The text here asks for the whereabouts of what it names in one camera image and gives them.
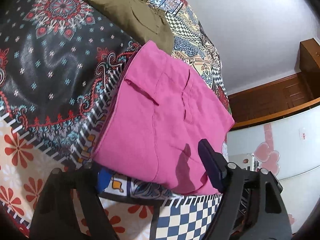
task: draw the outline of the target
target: black patterned fabric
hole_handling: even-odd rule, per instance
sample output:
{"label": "black patterned fabric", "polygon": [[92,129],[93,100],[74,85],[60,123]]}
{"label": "black patterned fabric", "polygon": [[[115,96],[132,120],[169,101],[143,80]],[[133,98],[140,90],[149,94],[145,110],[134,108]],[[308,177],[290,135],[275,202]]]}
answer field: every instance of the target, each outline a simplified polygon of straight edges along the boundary
{"label": "black patterned fabric", "polygon": [[82,0],[13,0],[0,26],[0,119],[68,167],[140,45]]}

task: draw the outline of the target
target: pink garment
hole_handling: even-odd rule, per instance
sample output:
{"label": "pink garment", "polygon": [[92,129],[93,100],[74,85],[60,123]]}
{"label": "pink garment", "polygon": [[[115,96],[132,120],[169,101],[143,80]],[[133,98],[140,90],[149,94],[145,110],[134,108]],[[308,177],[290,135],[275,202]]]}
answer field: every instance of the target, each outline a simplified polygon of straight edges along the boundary
{"label": "pink garment", "polygon": [[197,146],[207,138],[221,152],[233,124],[194,69],[148,41],[129,64],[94,160],[176,193],[216,194]]}

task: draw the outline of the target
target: folded pink clothing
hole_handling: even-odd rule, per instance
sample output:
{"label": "folded pink clothing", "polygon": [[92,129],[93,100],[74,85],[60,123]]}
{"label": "folded pink clothing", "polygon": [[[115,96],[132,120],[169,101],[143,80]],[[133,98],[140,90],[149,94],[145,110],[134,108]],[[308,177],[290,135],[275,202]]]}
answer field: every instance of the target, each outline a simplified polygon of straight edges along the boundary
{"label": "folded pink clothing", "polygon": [[184,195],[211,195],[198,155],[206,138],[221,152],[234,121],[199,74],[148,41],[130,62],[94,160]]}

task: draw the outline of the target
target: wooden shelf edge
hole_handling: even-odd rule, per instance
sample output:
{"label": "wooden shelf edge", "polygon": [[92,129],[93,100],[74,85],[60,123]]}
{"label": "wooden shelf edge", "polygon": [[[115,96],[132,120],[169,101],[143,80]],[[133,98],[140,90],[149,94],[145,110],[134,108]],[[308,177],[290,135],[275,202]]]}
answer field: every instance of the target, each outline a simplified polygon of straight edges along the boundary
{"label": "wooden shelf edge", "polygon": [[318,105],[320,105],[320,98],[316,98],[316,99],[309,101],[307,103],[304,103],[300,106],[296,106],[296,107],[293,107],[288,110],[284,110],[284,111],[281,111],[281,112],[278,112],[275,114],[266,115],[266,116],[255,118],[255,119],[252,119],[249,121],[235,123],[230,131],[239,130],[239,129],[252,127],[252,126],[256,126],[256,125],[261,125],[261,124],[265,124],[268,122],[273,122],[273,121],[279,120],[281,118],[289,117],[294,114],[303,112],[307,109],[310,109],[310,108],[318,106]]}

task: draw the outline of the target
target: blue and white checkered pattern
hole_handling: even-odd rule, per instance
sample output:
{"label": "blue and white checkered pattern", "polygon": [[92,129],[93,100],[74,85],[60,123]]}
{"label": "blue and white checkered pattern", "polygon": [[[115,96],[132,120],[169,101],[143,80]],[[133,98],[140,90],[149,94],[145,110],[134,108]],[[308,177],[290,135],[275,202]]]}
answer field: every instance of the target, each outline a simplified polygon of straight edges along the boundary
{"label": "blue and white checkered pattern", "polygon": [[206,202],[160,208],[156,240],[201,240],[218,209],[222,195]]}

